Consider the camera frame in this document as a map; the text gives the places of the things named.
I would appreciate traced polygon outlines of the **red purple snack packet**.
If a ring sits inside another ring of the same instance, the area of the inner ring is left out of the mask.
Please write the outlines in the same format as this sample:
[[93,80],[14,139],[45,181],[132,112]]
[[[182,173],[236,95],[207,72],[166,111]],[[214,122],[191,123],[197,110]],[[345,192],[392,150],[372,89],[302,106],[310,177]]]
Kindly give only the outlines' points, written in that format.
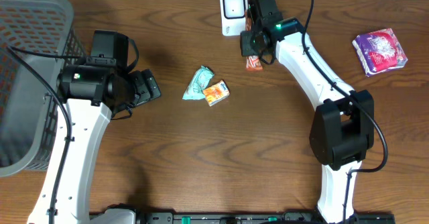
[[366,77],[403,68],[408,62],[391,28],[360,34],[352,45]]

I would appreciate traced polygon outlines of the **orange white small packet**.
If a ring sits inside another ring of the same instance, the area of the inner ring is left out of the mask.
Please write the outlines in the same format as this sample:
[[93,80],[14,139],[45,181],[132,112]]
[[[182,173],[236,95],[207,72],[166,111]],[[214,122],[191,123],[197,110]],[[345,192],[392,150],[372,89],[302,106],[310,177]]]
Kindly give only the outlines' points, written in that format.
[[226,99],[230,95],[230,91],[226,83],[221,80],[211,87],[204,89],[203,94],[205,96],[206,102],[211,107],[219,101]]

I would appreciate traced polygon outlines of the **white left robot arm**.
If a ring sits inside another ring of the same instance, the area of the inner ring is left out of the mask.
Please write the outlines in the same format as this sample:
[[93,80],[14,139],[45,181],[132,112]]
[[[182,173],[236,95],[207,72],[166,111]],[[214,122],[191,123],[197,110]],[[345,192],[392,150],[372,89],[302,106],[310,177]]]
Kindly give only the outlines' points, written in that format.
[[150,70],[128,61],[135,42],[118,32],[97,30],[89,56],[58,75],[59,116],[50,163],[28,223],[139,223],[136,209],[113,205],[91,217],[90,188],[101,140],[116,114],[160,97]]

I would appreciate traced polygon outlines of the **green wipes packet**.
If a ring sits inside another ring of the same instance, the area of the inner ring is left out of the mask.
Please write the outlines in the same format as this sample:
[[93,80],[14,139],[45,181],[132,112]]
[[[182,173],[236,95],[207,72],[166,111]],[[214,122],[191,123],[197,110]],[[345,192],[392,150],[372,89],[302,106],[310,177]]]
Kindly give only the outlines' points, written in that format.
[[201,66],[192,77],[187,86],[182,99],[183,100],[201,100],[205,98],[203,90],[208,86],[214,76],[214,72],[205,66]]

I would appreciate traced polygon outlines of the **brown orange candy bar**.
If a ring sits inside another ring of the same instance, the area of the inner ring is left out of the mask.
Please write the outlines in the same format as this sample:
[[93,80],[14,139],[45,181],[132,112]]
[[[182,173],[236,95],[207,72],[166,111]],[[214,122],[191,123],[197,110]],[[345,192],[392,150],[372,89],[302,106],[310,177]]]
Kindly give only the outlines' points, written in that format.
[[[251,30],[251,18],[247,15],[247,13],[245,13],[245,17],[246,17],[245,29],[247,31],[250,31]],[[261,62],[260,62],[258,56],[247,56],[246,57],[246,69],[248,71],[253,71],[253,72],[263,70],[263,67],[261,65]]]

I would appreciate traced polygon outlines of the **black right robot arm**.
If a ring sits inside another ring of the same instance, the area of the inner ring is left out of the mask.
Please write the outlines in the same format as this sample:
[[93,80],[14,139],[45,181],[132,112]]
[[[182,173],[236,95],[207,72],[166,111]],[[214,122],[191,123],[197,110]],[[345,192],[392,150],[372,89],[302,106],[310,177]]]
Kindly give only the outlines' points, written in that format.
[[354,214],[356,175],[374,144],[373,97],[333,72],[296,18],[267,23],[248,19],[240,44],[243,56],[263,60],[271,55],[309,98],[314,108],[309,142],[322,166],[317,209],[325,223],[345,223]]

